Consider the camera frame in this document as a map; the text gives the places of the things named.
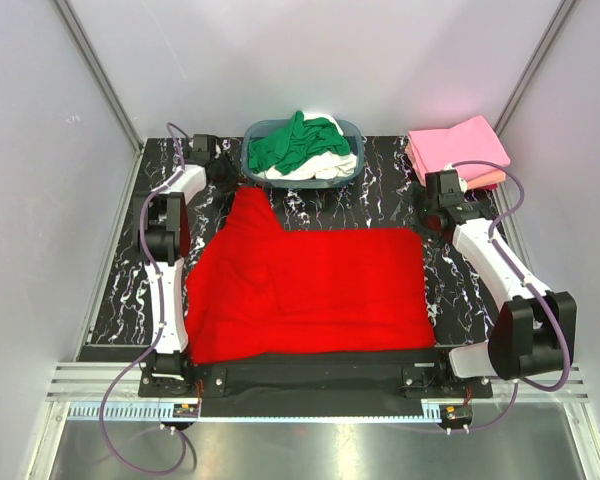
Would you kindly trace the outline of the red t-shirt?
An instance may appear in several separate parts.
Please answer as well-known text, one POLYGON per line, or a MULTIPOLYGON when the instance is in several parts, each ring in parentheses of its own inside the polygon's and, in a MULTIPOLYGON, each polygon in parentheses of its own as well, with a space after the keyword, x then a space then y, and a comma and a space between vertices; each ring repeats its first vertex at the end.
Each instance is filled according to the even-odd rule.
POLYGON ((186 331, 197 364, 436 342, 415 232, 287 231, 258 188, 237 191, 186 289, 186 331))

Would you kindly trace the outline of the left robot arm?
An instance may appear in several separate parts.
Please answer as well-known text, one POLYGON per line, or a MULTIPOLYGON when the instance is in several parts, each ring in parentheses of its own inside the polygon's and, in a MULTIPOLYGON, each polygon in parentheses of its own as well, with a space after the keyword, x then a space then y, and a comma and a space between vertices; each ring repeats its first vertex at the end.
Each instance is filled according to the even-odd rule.
POLYGON ((213 135, 175 143, 179 159, 162 184, 134 199, 135 245, 144 266, 152 308, 152 340, 140 360, 141 384, 176 396, 195 386, 183 310, 183 270, 191 236, 187 206, 207 186, 230 188, 238 172, 213 135))

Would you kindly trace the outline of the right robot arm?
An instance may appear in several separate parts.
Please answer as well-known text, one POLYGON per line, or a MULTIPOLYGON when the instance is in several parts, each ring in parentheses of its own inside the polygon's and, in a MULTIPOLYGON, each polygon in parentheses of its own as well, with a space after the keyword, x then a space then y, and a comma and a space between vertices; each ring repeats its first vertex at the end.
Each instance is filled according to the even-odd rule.
POLYGON ((577 304, 539 280, 499 233, 516 210, 488 219, 479 203, 466 199, 455 166, 425 176, 421 225, 463 255, 499 310, 487 340, 452 348, 448 363, 434 371, 443 395, 460 394, 477 377, 522 381, 543 392, 559 391, 569 379, 577 304))

